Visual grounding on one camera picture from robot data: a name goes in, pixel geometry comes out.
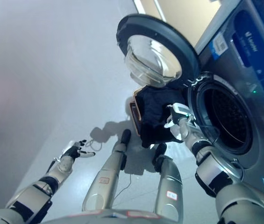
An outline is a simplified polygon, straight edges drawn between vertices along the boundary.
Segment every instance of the washing machine door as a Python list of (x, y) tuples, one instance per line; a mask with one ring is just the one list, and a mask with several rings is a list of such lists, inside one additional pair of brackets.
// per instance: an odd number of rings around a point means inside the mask
[(116, 38), (131, 77), (140, 85), (183, 88), (200, 73), (198, 55), (187, 39), (157, 18), (128, 15)]

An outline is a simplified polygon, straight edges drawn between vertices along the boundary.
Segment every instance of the white floor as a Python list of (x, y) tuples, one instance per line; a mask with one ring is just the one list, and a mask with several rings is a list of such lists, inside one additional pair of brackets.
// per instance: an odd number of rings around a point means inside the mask
[[(86, 149), (97, 155), (76, 160), (45, 220), (80, 212), (96, 173), (130, 128), (117, 192), (130, 175), (132, 183), (114, 207), (153, 210), (159, 174), (130, 121), (127, 104), (138, 86), (115, 37), (120, 19), (132, 12), (131, 0), (0, 0), (0, 189), (6, 189), (0, 206), (16, 186), (39, 179), (70, 140), (93, 139)], [(166, 154), (183, 179), (184, 223), (216, 223), (214, 199), (195, 180), (193, 156), (174, 143)]]

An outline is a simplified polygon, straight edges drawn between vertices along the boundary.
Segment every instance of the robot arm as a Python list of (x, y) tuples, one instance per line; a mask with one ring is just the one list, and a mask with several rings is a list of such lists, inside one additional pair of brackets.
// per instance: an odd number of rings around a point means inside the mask
[(204, 136), (185, 105), (169, 106), (165, 127), (179, 126), (180, 137), (196, 157), (195, 177), (205, 192), (216, 198), (219, 224), (264, 224), (264, 204), (244, 184), (244, 169), (228, 161)]
[(57, 165), (35, 183), (17, 193), (0, 210), (0, 224), (40, 223), (52, 205), (51, 198), (72, 173), (72, 165), (78, 157), (90, 157), (95, 153), (81, 150), (86, 141), (70, 142), (62, 155), (55, 159)]

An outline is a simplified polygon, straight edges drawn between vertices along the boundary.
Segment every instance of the blue panel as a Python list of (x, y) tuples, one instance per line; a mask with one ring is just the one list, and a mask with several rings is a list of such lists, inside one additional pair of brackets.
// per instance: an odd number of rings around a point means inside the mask
[(234, 23), (240, 45), (264, 89), (264, 40), (247, 11), (240, 11)]

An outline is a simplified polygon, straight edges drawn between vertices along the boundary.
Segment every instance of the washing machine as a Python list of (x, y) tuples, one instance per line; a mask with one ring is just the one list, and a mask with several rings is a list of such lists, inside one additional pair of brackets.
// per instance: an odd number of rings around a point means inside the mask
[(239, 161), (244, 182), (264, 192), (264, 1), (240, 1), (199, 55), (147, 15), (123, 18), (116, 37), (131, 77), (186, 91), (203, 133)]

